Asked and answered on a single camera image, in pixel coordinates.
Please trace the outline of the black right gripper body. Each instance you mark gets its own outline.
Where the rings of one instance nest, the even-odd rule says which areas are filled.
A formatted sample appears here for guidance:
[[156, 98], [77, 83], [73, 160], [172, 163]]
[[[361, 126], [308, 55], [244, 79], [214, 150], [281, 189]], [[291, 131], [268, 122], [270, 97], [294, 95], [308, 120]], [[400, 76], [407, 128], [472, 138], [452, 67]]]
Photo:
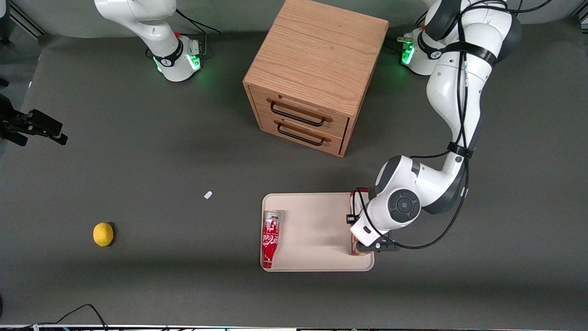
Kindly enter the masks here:
[[28, 138], [21, 134], [21, 132], [27, 131], [29, 117], [29, 113], [17, 111], [6, 96], [0, 95], [0, 130], [2, 140], [8, 140], [22, 147], [27, 145]]

